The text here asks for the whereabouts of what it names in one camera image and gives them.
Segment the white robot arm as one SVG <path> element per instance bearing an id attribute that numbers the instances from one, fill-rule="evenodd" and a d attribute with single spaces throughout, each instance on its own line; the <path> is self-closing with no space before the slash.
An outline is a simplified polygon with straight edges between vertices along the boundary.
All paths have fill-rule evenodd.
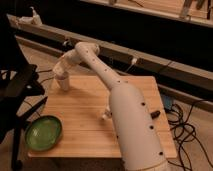
<path id="1" fill-rule="evenodd" d="M 68 70 L 85 62 L 110 92 L 109 109 L 126 171 L 171 171 L 141 91 L 98 58 L 99 46 L 79 42 L 53 68 L 60 88 L 69 89 Z"/>

